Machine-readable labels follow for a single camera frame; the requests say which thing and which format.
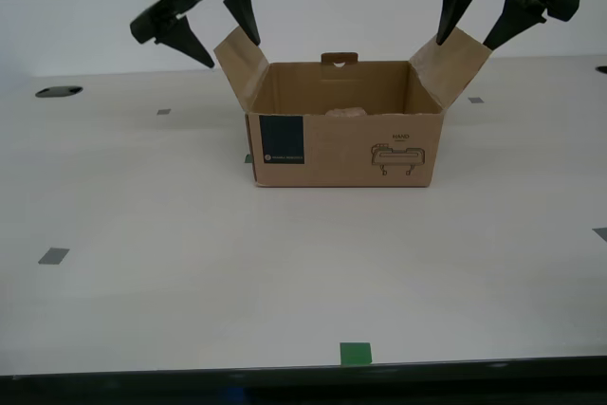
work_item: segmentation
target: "dark blue label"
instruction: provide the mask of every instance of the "dark blue label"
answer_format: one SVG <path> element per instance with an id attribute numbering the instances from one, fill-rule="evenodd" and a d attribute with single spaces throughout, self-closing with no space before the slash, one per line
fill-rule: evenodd
<path id="1" fill-rule="evenodd" d="M 260 116 L 264 163 L 304 165 L 304 118 Z"/>

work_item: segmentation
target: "white backdrop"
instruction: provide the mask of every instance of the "white backdrop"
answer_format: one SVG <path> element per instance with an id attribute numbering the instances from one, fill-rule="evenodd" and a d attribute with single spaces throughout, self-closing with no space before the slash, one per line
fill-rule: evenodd
<path id="1" fill-rule="evenodd" d="M 161 46 L 139 46 L 129 24 L 156 0 L 0 0 L 0 84 L 35 76 L 200 68 Z M 190 14 L 211 50 L 235 26 L 223 0 Z M 271 61 L 313 61 L 327 50 L 362 59 L 407 59 L 438 27 L 442 0 L 253 0 Z M 475 0 L 460 27 L 483 40 L 503 0 Z M 549 21 L 499 56 L 607 53 L 607 0 L 582 0 L 568 24 Z"/>

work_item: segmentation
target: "green tape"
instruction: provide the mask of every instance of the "green tape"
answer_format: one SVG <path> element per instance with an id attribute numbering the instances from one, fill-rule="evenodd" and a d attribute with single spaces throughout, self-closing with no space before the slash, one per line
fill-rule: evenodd
<path id="1" fill-rule="evenodd" d="M 369 365 L 371 358 L 371 343 L 341 343 L 341 365 Z"/>

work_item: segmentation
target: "open cardboard box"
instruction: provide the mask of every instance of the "open cardboard box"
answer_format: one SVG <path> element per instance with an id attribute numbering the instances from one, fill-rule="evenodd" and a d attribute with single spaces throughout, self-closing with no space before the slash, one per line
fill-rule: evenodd
<path id="1" fill-rule="evenodd" d="M 255 180 L 267 187 L 427 187 L 447 109 L 491 51 L 456 29 L 409 62 L 269 64 L 237 28 L 215 50 L 246 112 Z M 367 116 L 329 117 L 361 107 Z"/>

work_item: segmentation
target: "white table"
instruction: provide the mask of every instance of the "white table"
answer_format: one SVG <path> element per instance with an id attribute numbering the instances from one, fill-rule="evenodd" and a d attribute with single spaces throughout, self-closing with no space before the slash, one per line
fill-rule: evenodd
<path id="1" fill-rule="evenodd" d="M 429 189 L 256 188 L 221 72 L 32 80 L 0 101 L 0 376 L 607 355 L 598 64 L 489 62 Z"/>

